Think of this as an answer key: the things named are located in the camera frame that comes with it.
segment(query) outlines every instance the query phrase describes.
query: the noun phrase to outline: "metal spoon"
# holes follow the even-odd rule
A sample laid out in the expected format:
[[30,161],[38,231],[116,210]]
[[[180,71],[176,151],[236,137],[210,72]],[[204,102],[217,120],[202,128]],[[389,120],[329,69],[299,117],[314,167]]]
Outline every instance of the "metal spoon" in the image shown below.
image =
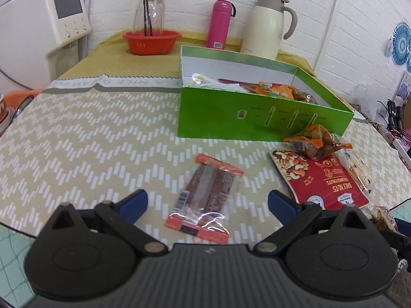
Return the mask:
[[32,100],[34,99],[33,95],[27,96],[23,102],[21,102],[21,104],[18,106],[18,108],[16,109],[16,111],[13,114],[13,117],[10,121],[10,124],[20,115],[20,113],[22,113],[22,111],[26,108],[26,106],[28,106]]

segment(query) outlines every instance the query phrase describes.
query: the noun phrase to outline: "triangular hole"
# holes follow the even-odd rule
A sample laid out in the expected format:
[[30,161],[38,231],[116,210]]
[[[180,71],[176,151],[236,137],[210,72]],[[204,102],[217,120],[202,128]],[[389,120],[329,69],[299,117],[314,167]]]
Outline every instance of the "triangular hole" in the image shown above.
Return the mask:
[[74,227],[74,221],[70,216],[68,211],[62,211],[57,220],[53,224],[53,229],[63,229],[63,228],[70,228]]
[[357,213],[349,212],[344,220],[343,227],[366,229],[364,223],[358,217]]

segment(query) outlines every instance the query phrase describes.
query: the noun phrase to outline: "green box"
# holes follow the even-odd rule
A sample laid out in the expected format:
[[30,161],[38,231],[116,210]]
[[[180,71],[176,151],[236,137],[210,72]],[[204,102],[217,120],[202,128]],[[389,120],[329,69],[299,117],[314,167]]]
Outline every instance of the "green box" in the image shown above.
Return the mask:
[[[342,135],[353,112],[302,69],[248,54],[203,47],[181,47],[183,86],[178,136],[282,141],[317,123]],[[192,75],[238,82],[293,85],[311,93],[317,104],[194,85]]]

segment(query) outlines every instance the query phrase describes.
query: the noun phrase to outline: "pink thermos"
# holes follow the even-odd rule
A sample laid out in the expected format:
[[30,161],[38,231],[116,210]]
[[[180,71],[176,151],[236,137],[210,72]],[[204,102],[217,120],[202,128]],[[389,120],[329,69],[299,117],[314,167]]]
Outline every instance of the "pink thermos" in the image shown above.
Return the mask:
[[211,15],[210,29],[208,31],[207,47],[224,50],[231,17],[236,16],[235,6],[225,0],[214,3]]

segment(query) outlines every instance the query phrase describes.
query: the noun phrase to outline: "gray handle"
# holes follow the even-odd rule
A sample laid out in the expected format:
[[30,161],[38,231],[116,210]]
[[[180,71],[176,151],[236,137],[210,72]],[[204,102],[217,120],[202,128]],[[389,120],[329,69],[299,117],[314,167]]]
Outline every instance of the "gray handle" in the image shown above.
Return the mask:
[[298,17],[297,17],[297,13],[290,7],[282,6],[281,9],[283,11],[288,11],[291,14],[291,25],[288,31],[284,35],[284,39],[288,39],[294,33],[295,27],[297,26],[297,22],[298,22]]

